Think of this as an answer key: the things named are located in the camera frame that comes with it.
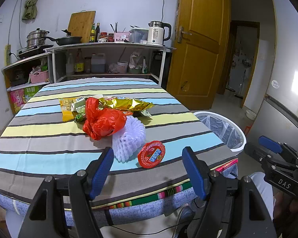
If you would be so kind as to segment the person's right hand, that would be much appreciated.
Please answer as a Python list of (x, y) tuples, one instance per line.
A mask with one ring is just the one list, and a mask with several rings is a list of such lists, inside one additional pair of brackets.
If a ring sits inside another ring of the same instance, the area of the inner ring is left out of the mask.
[(279, 191), (274, 195), (274, 199), (273, 219), (288, 225), (294, 222), (294, 218), (298, 216), (298, 198)]

